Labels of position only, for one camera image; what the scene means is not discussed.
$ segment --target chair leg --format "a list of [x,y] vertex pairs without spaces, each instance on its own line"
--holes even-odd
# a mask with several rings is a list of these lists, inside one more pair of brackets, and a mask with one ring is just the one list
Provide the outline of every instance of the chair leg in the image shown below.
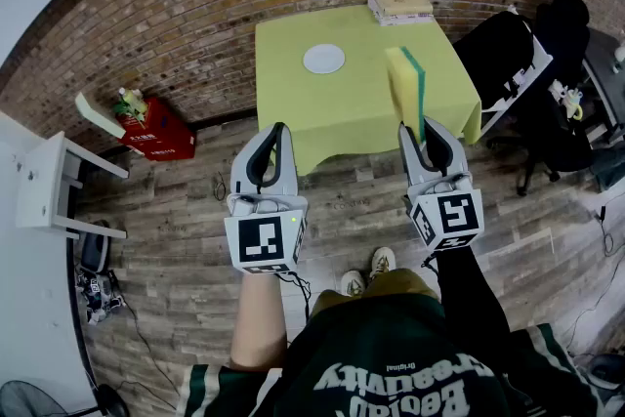
[[534,167],[536,167],[536,157],[529,154],[529,158],[527,158],[527,164],[525,166],[525,182],[522,187],[517,188],[517,194],[519,196],[526,196],[527,189],[529,188],[529,180],[531,179],[531,175],[534,173]]

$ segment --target yellow sponge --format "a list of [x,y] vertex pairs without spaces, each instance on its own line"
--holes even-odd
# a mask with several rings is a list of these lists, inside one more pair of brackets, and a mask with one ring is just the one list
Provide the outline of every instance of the yellow sponge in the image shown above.
[[416,141],[421,143],[425,134],[423,100],[426,72],[405,47],[387,49],[386,59],[397,118],[412,129]]

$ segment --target backpack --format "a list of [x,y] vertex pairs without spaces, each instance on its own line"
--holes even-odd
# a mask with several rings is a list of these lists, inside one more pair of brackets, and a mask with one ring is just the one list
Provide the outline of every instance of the backpack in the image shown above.
[[524,21],[508,11],[498,13],[453,45],[476,86],[482,109],[518,94],[513,77],[525,72],[534,59],[533,35]]

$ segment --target black office chair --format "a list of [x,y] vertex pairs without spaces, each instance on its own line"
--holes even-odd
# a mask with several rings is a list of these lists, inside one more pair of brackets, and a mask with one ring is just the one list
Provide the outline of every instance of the black office chair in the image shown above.
[[551,4],[538,6],[534,35],[554,59],[532,84],[532,89],[547,89],[554,79],[569,89],[577,86],[590,39],[589,20],[583,0],[553,0]]
[[495,137],[486,142],[488,148],[497,145],[516,145],[527,148],[525,181],[517,187],[519,196],[526,196],[536,163],[543,161],[552,182],[560,178],[559,172],[576,172],[593,163],[588,139],[577,124],[566,119],[565,109],[556,103],[548,91],[532,93],[531,101],[518,108],[520,137]]

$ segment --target black cable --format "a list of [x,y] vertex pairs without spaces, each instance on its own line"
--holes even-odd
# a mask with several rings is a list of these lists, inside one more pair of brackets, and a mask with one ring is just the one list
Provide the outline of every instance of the black cable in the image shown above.
[[142,388],[144,388],[144,389],[145,389],[148,393],[150,393],[152,396],[154,396],[156,399],[160,399],[160,400],[161,400],[163,403],[165,403],[167,406],[169,406],[169,407],[170,407],[170,408],[172,408],[173,410],[176,410],[176,407],[175,407],[173,404],[171,404],[169,401],[167,401],[167,400],[163,399],[163,398],[162,398],[162,397],[160,397],[159,395],[156,395],[156,394],[154,393],[154,391],[153,391],[153,390],[151,390],[148,386],[146,386],[145,384],[142,384],[142,383],[140,383],[140,382],[136,382],[136,381],[135,381],[135,382],[133,382],[133,381],[122,381],[122,382],[121,382],[121,384],[115,388],[115,390],[116,390],[116,391],[119,391],[119,390],[121,389],[121,387],[122,387],[124,384],[136,384],[137,386],[141,386],[141,387],[142,387]]
[[72,412],[72,413],[67,413],[67,412],[44,413],[43,415],[37,415],[37,417],[51,417],[52,415],[63,415],[64,417],[71,417],[74,413],[86,412],[87,410],[92,410],[92,409],[94,413],[96,413],[99,410],[97,406],[93,406],[90,408],[85,408],[83,410],[76,410],[75,412]]
[[222,176],[222,173],[217,171],[217,174],[219,175],[219,180],[218,179],[213,179],[213,182],[215,183],[215,185],[213,186],[213,196],[215,197],[215,199],[217,201],[222,201],[224,198],[226,198],[226,183],[224,183],[224,176]]
[[450,191],[454,191],[455,189],[458,189],[456,184],[459,183],[460,181],[462,181],[465,178],[468,178],[470,180],[471,179],[471,174],[469,174],[469,173],[456,174],[450,180],[438,181],[438,183],[436,183],[432,187],[428,188],[427,191],[425,192],[425,194],[438,193],[437,192],[437,187],[440,186],[440,185],[445,185],[445,184],[449,185],[450,189],[448,189],[446,191],[439,191],[440,193],[447,193],[447,192],[450,192]]
[[[623,243],[616,250],[614,250],[614,238],[612,237],[612,235],[609,232],[605,232],[605,228],[604,228],[605,208],[607,207],[607,205],[611,201],[615,200],[616,198],[620,198],[623,195],[625,195],[625,193],[621,193],[619,195],[616,195],[613,198],[611,198],[610,200],[608,200],[605,203],[605,205],[602,206],[601,213],[597,217],[597,220],[599,221],[599,225],[602,228],[602,234],[604,235],[604,255],[606,257],[612,257],[612,256],[618,254],[618,252],[620,252],[620,250],[623,247],[625,247],[625,243]],[[604,290],[602,295],[599,297],[599,299],[597,300],[595,305],[592,306],[591,308],[588,308],[588,309],[584,310],[582,313],[580,313],[579,316],[577,316],[577,318],[575,318],[575,321],[571,324],[571,326],[569,326],[566,330],[564,330],[564,333],[566,333],[571,328],[573,329],[573,333],[572,333],[572,335],[570,337],[570,341],[566,345],[566,350],[567,351],[568,351],[568,348],[570,348],[570,345],[573,344],[573,339],[575,339],[575,331],[577,330],[577,322],[579,321],[579,318],[581,318],[585,313],[593,312],[594,310],[597,309],[597,306],[599,305],[600,300],[604,298],[605,294],[607,294],[607,291],[609,290],[609,287],[612,285],[612,282],[614,281],[614,278],[616,278],[616,272],[618,271],[618,267],[621,265],[621,262],[623,261],[623,257],[624,256],[625,256],[625,254],[623,254],[623,256],[621,256],[621,258],[619,259],[618,263],[616,264],[616,268],[614,268],[614,273],[612,274],[612,278],[609,281],[609,284],[607,285],[607,288]]]
[[439,251],[439,250],[435,250],[435,251],[434,251],[432,254],[430,254],[430,255],[426,258],[426,260],[425,260],[425,261],[421,264],[421,268],[427,268],[428,270],[433,271],[433,272],[434,272],[434,274],[437,276],[437,278],[438,278],[438,270],[437,270],[434,266],[432,266],[432,265],[430,264],[430,261],[433,261],[434,259],[436,259],[436,258],[437,258],[438,252],[440,252],[440,251]]
[[293,276],[292,280],[287,280],[284,276],[282,276],[280,273],[277,274],[277,277],[282,280],[284,283],[293,283],[296,287],[299,287],[299,289],[302,291],[302,295],[304,296],[304,314],[306,315],[306,323],[308,323],[310,316],[311,316],[311,306],[310,306],[310,300],[311,300],[311,296],[313,295],[311,293],[311,283],[309,281],[304,280],[303,278],[301,278],[297,273],[295,273],[294,271],[290,271],[286,274],[289,274],[291,276]]
[[575,331],[577,330],[577,322],[579,321],[579,318],[581,318],[584,314],[586,314],[587,312],[593,312],[594,310],[597,309],[597,306],[599,305],[599,302],[601,301],[601,299],[604,298],[605,294],[607,294],[607,291],[609,290],[609,287],[612,285],[612,282],[614,281],[614,278],[616,278],[616,273],[618,272],[618,267],[621,266],[621,263],[623,262],[623,258],[625,257],[625,253],[623,253],[623,255],[621,256],[621,258],[618,260],[618,264],[616,265],[616,268],[614,268],[614,273],[612,274],[612,278],[609,281],[609,284],[607,285],[607,287],[605,288],[604,292],[602,293],[601,296],[599,296],[599,299],[597,300],[597,302],[595,303],[594,306],[592,306],[591,308],[587,308],[586,310],[584,310],[582,313],[579,314],[579,316],[577,316],[577,318],[575,319],[575,321],[573,322],[573,324],[571,326],[569,326],[564,333],[568,332],[571,328],[573,329],[573,334],[570,337],[570,341],[568,342],[568,344],[566,345],[566,350],[568,351],[568,348],[570,348],[570,345],[573,344],[573,339],[575,339]]
[[602,233],[604,234],[604,255],[606,257],[613,256],[614,254],[618,253],[618,251],[621,250],[621,248],[623,248],[625,246],[625,244],[623,244],[620,247],[618,247],[616,250],[614,250],[614,238],[612,238],[612,235],[609,232],[605,232],[605,228],[604,228],[605,209],[607,208],[607,205],[610,202],[612,202],[613,200],[615,200],[616,198],[620,198],[623,195],[625,195],[625,193],[618,194],[618,195],[614,196],[613,198],[611,198],[610,200],[608,200],[602,206],[601,213],[600,213],[599,217],[597,218],[597,220],[599,221],[600,226],[602,227]]
[[158,363],[156,363],[156,360],[154,359],[154,355],[152,354],[151,347],[147,343],[146,338],[142,335],[141,331],[139,330],[139,321],[137,320],[137,314],[130,307],[130,305],[128,304],[128,301],[126,301],[126,298],[124,297],[124,293],[122,292],[121,287],[119,286],[119,282],[117,282],[116,285],[117,285],[117,288],[119,289],[119,295],[121,296],[122,300],[124,301],[124,304],[126,305],[126,308],[128,308],[128,311],[132,314],[133,318],[135,319],[135,328],[137,329],[137,335],[141,338],[142,341],[144,341],[144,344],[146,345],[146,348],[147,348],[147,351],[149,353],[149,357],[152,360],[152,363],[154,363],[154,366],[156,367],[156,370],[158,370],[161,374],[163,374],[163,377],[165,379],[167,379],[167,381],[169,381],[169,384],[171,384],[172,388],[174,388],[174,391],[176,392],[176,395],[178,395],[178,397],[180,397],[180,393],[178,393],[178,388],[176,388],[176,385],[174,384],[174,382],[161,369],[161,367],[158,366]]

